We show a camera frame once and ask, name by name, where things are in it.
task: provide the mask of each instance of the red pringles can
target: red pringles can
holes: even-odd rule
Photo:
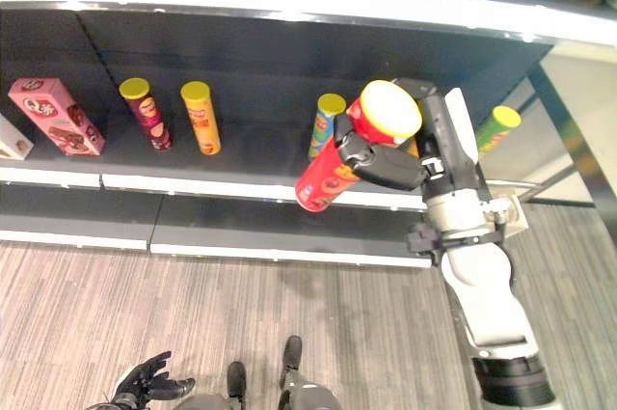
[[[146,79],[133,77],[120,85],[120,95],[137,118],[150,143],[157,151],[172,147],[169,129],[163,123],[161,110],[150,94],[150,85]]]
[[[392,147],[415,135],[422,126],[414,99],[385,80],[374,80],[364,87],[347,115],[365,140]],[[320,212],[358,180],[340,160],[331,138],[296,183],[296,199],[304,209]]]

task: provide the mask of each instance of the black shelf back panel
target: black shelf back panel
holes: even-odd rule
[[[198,79],[210,85],[220,122],[310,128],[319,95],[337,92],[351,101],[372,79],[411,76],[462,87],[478,125],[549,49],[444,30],[196,14],[3,11],[0,108],[3,114],[14,110],[6,99],[13,80],[37,75],[63,78],[87,113],[126,112],[107,69],[115,81],[148,79],[168,113],[186,116],[179,88]]]

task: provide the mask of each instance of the yellow lid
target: yellow lid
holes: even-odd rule
[[[407,139],[422,127],[422,116],[414,99],[392,82],[370,82],[362,90],[360,106],[379,131],[395,139]]]
[[[150,91],[150,85],[146,79],[133,77],[126,79],[120,85],[120,95],[126,99],[137,99],[146,96]]]
[[[185,101],[203,101],[210,98],[210,88],[199,80],[193,80],[182,86],[180,95]]]
[[[496,106],[493,108],[493,117],[504,127],[514,128],[521,125],[521,115],[509,106]]]
[[[347,104],[345,103],[345,98],[341,95],[324,94],[317,100],[317,107],[319,110],[323,111],[324,114],[335,116],[336,114],[342,113],[347,107]]]

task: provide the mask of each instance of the pringles can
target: pringles can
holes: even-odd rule
[[[492,150],[510,133],[510,130],[521,125],[521,115],[508,106],[496,106],[491,117],[478,129],[475,141],[480,154]]]
[[[120,95],[126,100],[154,149],[165,151],[171,148],[170,131],[163,123],[163,115],[150,94],[150,85],[146,79],[126,79],[120,85]]]
[[[326,146],[334,133],[335,116],[345,111],[346,107],[345,98],[337,94],[324,94],[317,99],[308,159],[312,160]]]
[[[356,133],[370,143],[401,145],[422,126],[416,102],[392,82],[370,82],[347,109]],[[315,157],[296,183],[296,199],[306,210],[320,212],[358,181],[340,160],[334,138]]]
[[[182,86],[180,95],[184,99],[200,151],[207,155],[216,154],[221,150],[221,139],[210,99],[210,88],[194,80]]]

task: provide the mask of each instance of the green pringles can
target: green pringles can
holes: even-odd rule
[[[478,151],[483,154],[492,150],[510,133],[510,130],[521,125],[521,115],[508,106],[496,106],[491,117],[478,129],[475,141]]]
[[[334,133],[335,116],[347,108],[345,98],[337,94],[324,94],[317,99],[317,114],[312,128],[308,159],[312,160],[326,146]]]

